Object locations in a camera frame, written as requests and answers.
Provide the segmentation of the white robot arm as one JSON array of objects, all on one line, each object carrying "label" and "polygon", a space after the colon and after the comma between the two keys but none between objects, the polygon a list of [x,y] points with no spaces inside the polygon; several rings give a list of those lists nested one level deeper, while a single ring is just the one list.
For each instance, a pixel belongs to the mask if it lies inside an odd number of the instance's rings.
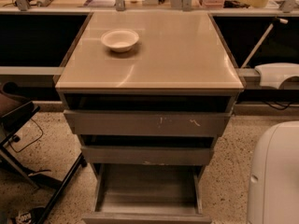
[{"label": "white robot arm", "polygon": [[266,130],[251,161],[246,224],[299,224],[299,122]]}]

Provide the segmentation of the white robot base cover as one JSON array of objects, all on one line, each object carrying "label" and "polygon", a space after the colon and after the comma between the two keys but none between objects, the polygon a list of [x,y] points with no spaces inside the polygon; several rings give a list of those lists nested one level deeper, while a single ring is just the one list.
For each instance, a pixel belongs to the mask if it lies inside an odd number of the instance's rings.
[{"label": "white robot base cover", "polygon": [[266,63],[257,65],[255,71],[260,75],[260,86],[279,89],[289,78],[299,77],[297,63]]}]

